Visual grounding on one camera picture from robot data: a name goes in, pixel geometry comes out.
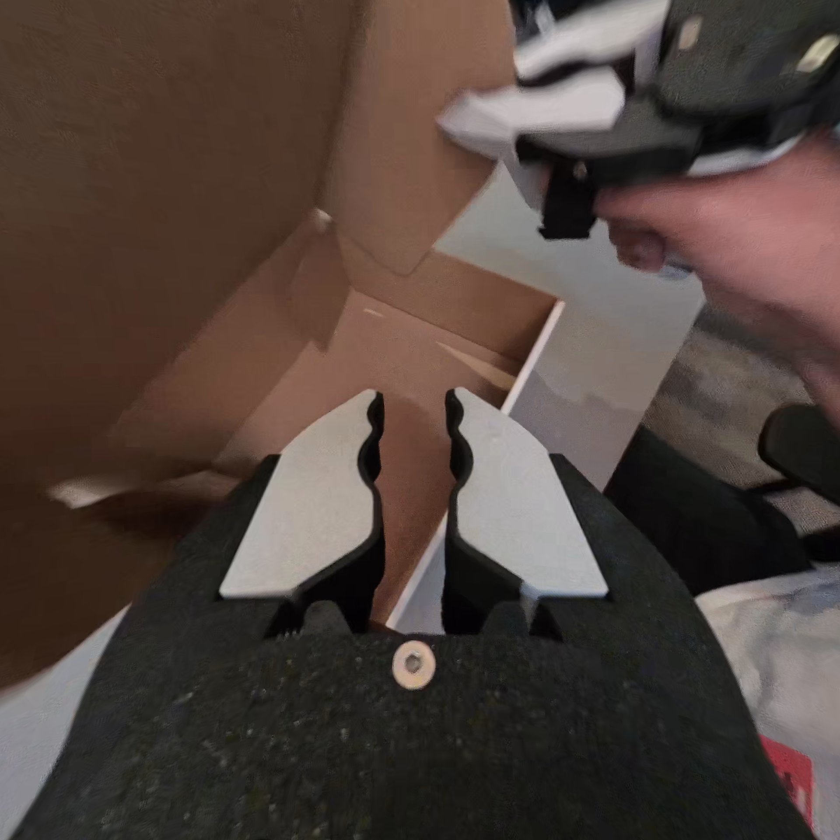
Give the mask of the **white cardboard box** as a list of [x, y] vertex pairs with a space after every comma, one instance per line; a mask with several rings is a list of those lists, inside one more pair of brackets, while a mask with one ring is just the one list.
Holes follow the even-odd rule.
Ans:
[[2, 2], [2, 689], [139, 595], [321, 415], [385, 399], [383, 625], [555, 297], [434, 248], [508, 2]]

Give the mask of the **black office chair base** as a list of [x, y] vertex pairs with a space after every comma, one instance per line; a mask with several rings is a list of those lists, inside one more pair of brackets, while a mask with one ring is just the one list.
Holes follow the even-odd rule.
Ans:
[[786, 517], [816, 566], [839, 562], [839, 435], [813, 404], [787, 404], [772, 412], [757, 443], [774, 478], [747, 489]]

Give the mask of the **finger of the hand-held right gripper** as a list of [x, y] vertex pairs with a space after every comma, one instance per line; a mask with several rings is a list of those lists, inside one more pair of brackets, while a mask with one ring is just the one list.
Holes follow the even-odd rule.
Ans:
[[670, 1], [597, 2], [559, 16], [542, 3], [514, 50], [517, 78], [537, 83], [565, 68], [632, 59], [635, 82], [645, 83], [658, 66], [670, 8]]
[[624, 104], [625, 89], [615, 71], [600, 67], [546, 87], [464, 92], [436, 122], [463, 150], [492, 161], [512, 161], [523, 134], [606, 131]]

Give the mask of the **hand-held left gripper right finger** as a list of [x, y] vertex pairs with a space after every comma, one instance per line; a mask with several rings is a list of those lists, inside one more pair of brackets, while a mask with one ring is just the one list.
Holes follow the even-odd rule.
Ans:
[[603, 572], [550, 453], [464, 387], [445, 397], [455, 479], [444, 537], [443, 628], [477, 634], [500, 604], [527, 627], [547, 602], [602, 601]]

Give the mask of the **person's right hand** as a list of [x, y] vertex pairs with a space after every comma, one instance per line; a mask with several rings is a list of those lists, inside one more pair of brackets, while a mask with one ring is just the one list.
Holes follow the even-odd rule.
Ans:
[[625, 265], [679, 257], [714, 308], [773, 344], [839, 421], [839, 149], [812, 133], [765, 166], [603, 191], [595, 204]]

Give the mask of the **white printed cloth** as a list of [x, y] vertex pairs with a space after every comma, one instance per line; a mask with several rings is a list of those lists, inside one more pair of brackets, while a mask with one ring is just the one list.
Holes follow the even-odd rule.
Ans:
[[794, 805], [817, 837], [838, 838], [838, 567], [733, 584], [696, 603]]

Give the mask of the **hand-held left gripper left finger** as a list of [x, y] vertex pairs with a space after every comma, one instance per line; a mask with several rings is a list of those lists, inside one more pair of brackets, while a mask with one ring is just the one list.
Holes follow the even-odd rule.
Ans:
[[384, 396], [365, 390], [321, 416], [280, 453], [219, 587], [233, 600], [275, 600], [302, 623], [316, 602], [368, 630], [385, 572]]

